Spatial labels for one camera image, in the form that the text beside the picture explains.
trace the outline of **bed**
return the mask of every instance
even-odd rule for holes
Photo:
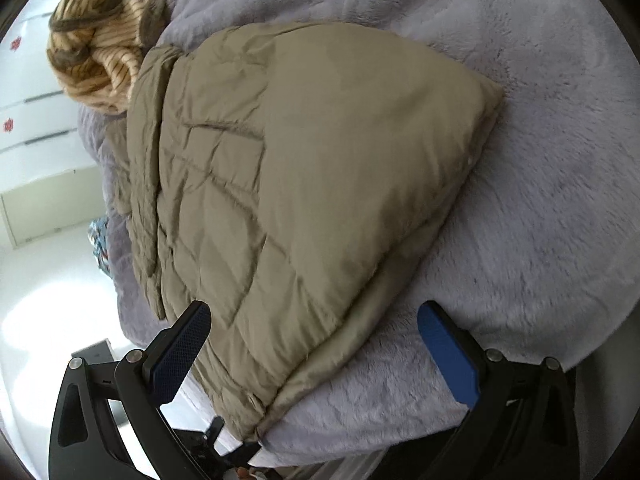
[[[411,285],[344,369],[263,436],[257,465],[324,462],[459,424],[465,407],[415,328],[426,299],[483,347],[526,362],[551,354],[564,368],[631,313],[640,298],[640,66],[598,0],[169,2],[159,44],[193,50],[233,25],[342,20],[425,42],[507,92],[482,159]],[[164,325],[135,281],[126,220],[111,205],[109,120],[83,108],[79,130],[103,172],[123,330],[146,345]],[[214,415],[194,381],[185,394],[205,418]]]

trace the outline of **red sticker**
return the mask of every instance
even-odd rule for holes
[[[15,38],[15,40],[11,42],[11,51],[15,52],[16,50],[18,50],[20,48],[21,43],[22,43],[21,36],[18,36],[17,38]]]

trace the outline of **metal screw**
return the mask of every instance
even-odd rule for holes
[[[69,361],[69,368],[71,368],[72,370],[78,370],[78,368],[81,366],[82,366],[81,357],[74,357],[73,359],[71,359],[71,361]]]
[[[142,350],[132,350],[127,354],[127,361],[130,363],[137,363],[142,359]]]
[[[499,363],[504,359],[504,355],[499,350],[495,348],[489,348],[486,352],[486,358],[489,359],[492,363]]]
[[[549,368],[549,370],[558,370],[558,368],[560,368],[560,363],[553,357],[547,357],[545,359],[545,366]]]

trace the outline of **tan fuzzy clothing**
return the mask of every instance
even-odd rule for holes
[[[65,93],[106,114],[127,110],[142,49],[166,23],[166,0],[62,0],[49,28],[47,57]]]

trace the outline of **fuzzy blanket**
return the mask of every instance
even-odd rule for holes
[[[415,326],[435,299],[484,347],[571,367],[640,298],[640,66],[598,0],[169,0],[160,43],[191,50],[249,22],[336,19],[387,28],[500,83],[507,105],[433,250],[377,332],[266,436],[263,465],[320,462],[454,426],[455,403]],[[105,118],[80,130],[104,168]],[[152,318],[123,219],[110,259],[123,328]],[[212,411],[197,388],[203,415]]]

